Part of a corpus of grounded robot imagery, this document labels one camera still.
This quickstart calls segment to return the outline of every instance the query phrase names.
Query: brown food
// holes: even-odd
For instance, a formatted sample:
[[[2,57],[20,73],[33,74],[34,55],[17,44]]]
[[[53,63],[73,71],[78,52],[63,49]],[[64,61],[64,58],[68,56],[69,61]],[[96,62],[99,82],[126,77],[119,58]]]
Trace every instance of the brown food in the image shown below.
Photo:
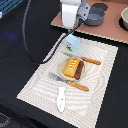
[[[76,80],[79,80],[80,79],[83,66],[84,66],[84,62],[83,61],[80,61],[79,62],[79,65],[77,67],[76,73],[75,73],[75,79]]]

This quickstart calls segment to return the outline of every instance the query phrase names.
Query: fork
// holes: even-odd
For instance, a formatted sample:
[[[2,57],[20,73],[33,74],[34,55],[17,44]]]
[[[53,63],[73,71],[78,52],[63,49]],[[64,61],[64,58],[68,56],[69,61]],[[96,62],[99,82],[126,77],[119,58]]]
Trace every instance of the fork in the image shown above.
[[[60,76],[55,75],[54,73],[49,72],[48,77],[51,78],[51,79],[53,79],[53,80],[56,80],[56,81],[65,82],[65,83],[67,83],[67,84],[69,84],[69,85],[71,85],[73,87],[76,87],[78,89],[81,89],[83,91],[89,91],[89,88],[87,88],[87,87],[85,87],[83,85],[77,84],[75,82],[72,82],[70,80],[64,80]]]

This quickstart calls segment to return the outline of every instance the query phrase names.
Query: food item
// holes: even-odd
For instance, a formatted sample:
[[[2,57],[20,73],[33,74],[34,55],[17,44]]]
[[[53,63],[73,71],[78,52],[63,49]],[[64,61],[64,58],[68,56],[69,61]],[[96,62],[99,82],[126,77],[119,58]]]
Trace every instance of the food item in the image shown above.
[[[79,80],[80,79],[83,66],[84,66],[84,62],[83,61],[80,61],[79,62],[79,65],[78,65],[78,68],[76,70],[76,73],[75,73],[75,79],[76,80]]]
[[[79,62],[79,59],[70,57],[63,74],[74,78]]]

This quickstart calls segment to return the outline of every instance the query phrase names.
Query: butter knife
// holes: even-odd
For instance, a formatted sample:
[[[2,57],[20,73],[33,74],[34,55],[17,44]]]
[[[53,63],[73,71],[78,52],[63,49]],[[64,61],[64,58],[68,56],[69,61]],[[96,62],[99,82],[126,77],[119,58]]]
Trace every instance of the butter knife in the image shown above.
[[[100,65],[101,64],[101,62],[100,61],[97,61],[97,60],[93,60],[93,59],[89,59],[89,58],[85,58],[85,57],[79,57],[79,56],[72,55],[72,54],[69,54],[69,53],[66,53],[66,52],[62,52],[62,53],[65,54],[65,55],[67,55],[67,56],[70,56],[70,57],[80,58],[83,61],[86,61],[86,62],[89,62],[89,63],[93,63],[93,64],[97,64],[97,65]]]

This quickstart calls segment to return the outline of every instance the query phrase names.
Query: table surface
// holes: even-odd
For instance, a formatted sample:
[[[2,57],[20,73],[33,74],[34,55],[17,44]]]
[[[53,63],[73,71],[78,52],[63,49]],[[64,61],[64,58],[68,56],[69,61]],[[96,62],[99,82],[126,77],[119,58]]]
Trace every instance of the table surface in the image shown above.
[[[0,104],[33,118],[50,128],[75,128],[16,96],[39,65],[27,56],[22,39],[22,21],[27,1],[0,19]],[[26,21],[26,41],[31,55],[41,62],[62,33],[51,26],[60,11],[59,0],[33,0]],[[118,52],[104,95],[96,128],[128,127],[128,44],[75,32],[74,35],[117,46]]]

